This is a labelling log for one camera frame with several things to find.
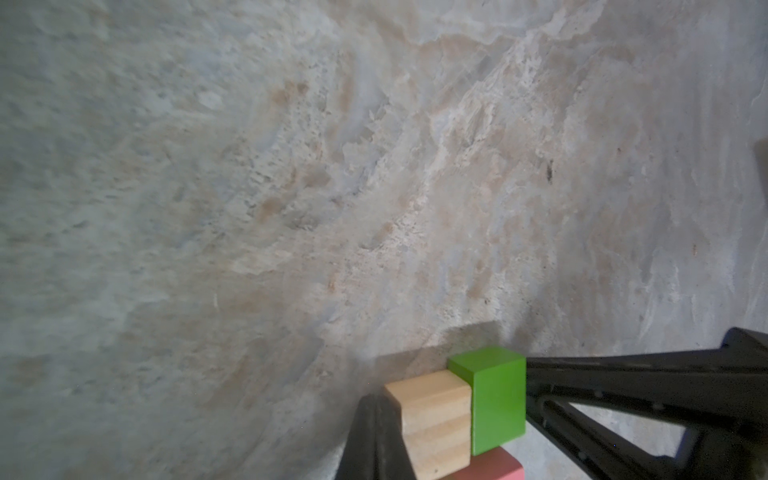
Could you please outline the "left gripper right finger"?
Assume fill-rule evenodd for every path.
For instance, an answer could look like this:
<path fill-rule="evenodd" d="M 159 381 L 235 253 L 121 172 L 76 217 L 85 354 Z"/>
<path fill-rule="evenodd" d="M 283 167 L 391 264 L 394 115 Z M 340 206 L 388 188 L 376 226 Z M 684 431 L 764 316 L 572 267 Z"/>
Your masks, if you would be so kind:
<path fill-rule="evenodd" d="M 577 410 L 684 427 L 652 455 Z M 532 358 L 526 419 L 592 479 L 757 479 L 767 472 L 767 336 L 733 327 L 717 349 Z"/>

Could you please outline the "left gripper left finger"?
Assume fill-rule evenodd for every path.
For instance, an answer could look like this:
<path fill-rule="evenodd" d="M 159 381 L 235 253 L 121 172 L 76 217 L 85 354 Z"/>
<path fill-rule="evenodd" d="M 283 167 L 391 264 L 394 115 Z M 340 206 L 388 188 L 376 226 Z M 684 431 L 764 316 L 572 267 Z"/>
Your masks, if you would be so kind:
<path fill-rule="evenodd" d="M 360 399 L 335 479 L 416 479 L 397 411 L 387 396 L 369 394 Z"/>

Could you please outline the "pink wood block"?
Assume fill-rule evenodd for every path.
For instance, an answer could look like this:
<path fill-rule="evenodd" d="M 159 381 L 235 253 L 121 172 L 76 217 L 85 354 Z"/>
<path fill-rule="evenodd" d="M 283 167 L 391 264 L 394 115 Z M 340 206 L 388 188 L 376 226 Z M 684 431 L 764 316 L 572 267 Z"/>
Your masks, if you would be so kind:
<path fill-rule="evenodd" d="M 470 464 L 444 480 L 524 480 L 522 464 L 504 448 L 497 447 L 478 456 Z"/>

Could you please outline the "green wood cube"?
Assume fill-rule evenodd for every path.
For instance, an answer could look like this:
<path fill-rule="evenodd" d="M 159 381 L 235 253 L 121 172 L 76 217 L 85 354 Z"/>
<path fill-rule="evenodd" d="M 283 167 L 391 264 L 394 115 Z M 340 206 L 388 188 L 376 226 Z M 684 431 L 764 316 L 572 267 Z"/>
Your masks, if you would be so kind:
<path fill-rule="evenodd" d="M 471 454 L 479 456 L 526 432 L 526 358 L 491 346 L 448 359 L 448 369 L 468 383 Z"/>

